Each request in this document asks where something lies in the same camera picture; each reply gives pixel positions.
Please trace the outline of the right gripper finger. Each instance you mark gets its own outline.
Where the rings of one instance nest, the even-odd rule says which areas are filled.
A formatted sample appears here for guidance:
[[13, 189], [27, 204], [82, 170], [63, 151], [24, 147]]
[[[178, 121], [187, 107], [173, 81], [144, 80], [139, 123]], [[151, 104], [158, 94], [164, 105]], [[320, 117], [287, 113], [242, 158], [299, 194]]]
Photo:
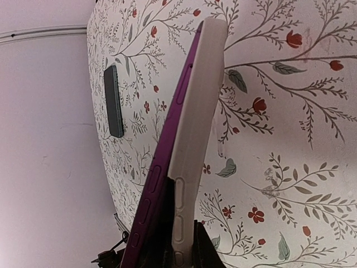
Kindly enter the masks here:
[[[154, 233], [144, 244], [139, 259], [139, 267], [172, 267], [173, 248], [171, 246], [174, 216], [174, 181], [167, 180], [164, 204], [160, 211]], [[194, 221], [194, 244], [192, 250], [193, 267], [223, 267], [205, 227]]]

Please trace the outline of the white clear phone case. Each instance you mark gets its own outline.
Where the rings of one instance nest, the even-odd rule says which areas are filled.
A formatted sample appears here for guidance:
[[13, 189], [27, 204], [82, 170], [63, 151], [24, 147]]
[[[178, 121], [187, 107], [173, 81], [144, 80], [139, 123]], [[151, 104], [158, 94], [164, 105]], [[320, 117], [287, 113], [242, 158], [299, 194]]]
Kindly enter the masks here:
[[168, 177], [174, 181], [173, 267], [192, 267], [195, 202], [224, 75], [228, 24], [203, 20], [198, 47], [183, 102]]

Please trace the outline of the dark teal phone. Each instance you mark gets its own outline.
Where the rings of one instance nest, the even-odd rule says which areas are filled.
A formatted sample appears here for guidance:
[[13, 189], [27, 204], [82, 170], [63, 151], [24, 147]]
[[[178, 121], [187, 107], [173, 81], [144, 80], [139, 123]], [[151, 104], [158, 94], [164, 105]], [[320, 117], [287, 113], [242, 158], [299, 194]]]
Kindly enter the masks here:
[[111, 65], [104, 70], [104, 90], [110, 135], [116, 138], [124, 136], [118, 88], [117, 68]]

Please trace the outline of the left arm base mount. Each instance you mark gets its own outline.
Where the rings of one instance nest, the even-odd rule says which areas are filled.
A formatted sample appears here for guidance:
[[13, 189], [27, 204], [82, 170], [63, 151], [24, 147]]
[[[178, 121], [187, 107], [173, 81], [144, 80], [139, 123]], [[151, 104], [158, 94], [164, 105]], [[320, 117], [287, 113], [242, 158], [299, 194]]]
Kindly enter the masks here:
[[97, 264], [98, 267], [102, 268], [118, 268], [121, 265], [123, 255], [124, 255], [124, 248], [117, 251], [120, 245], [125, 246], [128, 242], [129, 232], [124, 231], [122, 233], [122, 239], [115, 244], [110, 250], [103, 251], [97, 255], [97, 258], [91, 261], [91, 264]]

